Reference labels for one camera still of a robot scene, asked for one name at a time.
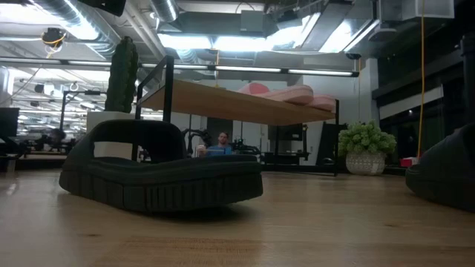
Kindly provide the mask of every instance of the green plant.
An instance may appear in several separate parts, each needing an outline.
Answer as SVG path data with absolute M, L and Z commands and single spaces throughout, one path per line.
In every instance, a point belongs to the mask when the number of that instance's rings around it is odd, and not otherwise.
M 112 56 L 105 111 L 131 112 L 138 68 L 137 49 L 132 39 L 126 36 L 116 46 Z
M 349 152 L 383 152 L 391 154 L 396 147 L 396 139 L 393 135 L 381 131 L 375 124 L 356 123 L 343 130 L 339 135 L 338 153 L 346 155 Z

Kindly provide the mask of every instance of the blue shirt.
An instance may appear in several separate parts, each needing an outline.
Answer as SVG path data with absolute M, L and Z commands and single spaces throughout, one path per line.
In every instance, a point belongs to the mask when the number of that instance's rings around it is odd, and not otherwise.
M 231 155 L 232 149 L 231 145 L 227 145 L 224 148 L 221 148 L 217 145 L 210 146 L 207 148 L 206 156 L 222 156 L 222 155 Z

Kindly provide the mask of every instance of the white planter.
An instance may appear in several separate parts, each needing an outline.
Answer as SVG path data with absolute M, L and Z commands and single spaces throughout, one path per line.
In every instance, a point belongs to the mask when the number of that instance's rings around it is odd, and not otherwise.
M 386 167 L 384 159 L 386 155 L 382 152 L 378 153 L 355 153 L 351 152 L 347 155 L 347 168 L 352 174 L 360 175 L 377 175 L 381 174 Z
M 134 119 L 134 114 L 116 112 L 116 111 L 102 111 L 102 112 L 88 112 L 86 123 L 86 131 L 89 133 L 99 123 L 112 119 Z M 96 142 L 94 143 L 94 156 L 112 156 L 124 159 L 130 159 L 132 155 L 132 144 L 119 142 Z

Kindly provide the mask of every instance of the potted plant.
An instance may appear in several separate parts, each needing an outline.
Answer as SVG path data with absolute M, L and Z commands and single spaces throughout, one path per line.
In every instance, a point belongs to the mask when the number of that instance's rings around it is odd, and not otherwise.
M 112 119 L 134 119 L 130 114 L 135 94 L 135 81 L 139 68 L 139 55 L 134 42 L 128 36 L 124 37 L 116 46 L 112 56 L 107 99 L 105 110 L 102 112 L 88 112 L 87 132 L 101 122 Z M 131 144 L 108 143 L 96 144 L 96 156 L 118 156 L 129 159 Z
M 338 152 L 346 155 L 352 174 L 376 175 L 384 170 L 386 154 L 394 152 L 396 139 L 375 124 L 356 123 L 339 134 Z

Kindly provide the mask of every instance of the person sitting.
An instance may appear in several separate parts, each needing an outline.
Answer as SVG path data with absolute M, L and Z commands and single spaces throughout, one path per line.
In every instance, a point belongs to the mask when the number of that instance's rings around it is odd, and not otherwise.
M 228 133 L 221 132 L 217 138 L 217 145 L 210 146 L 207 149 L 205 149 L 204 146 L 198 146 L 199 156 L 231 155 L 232 147 L 228 144 L 228 139 Z

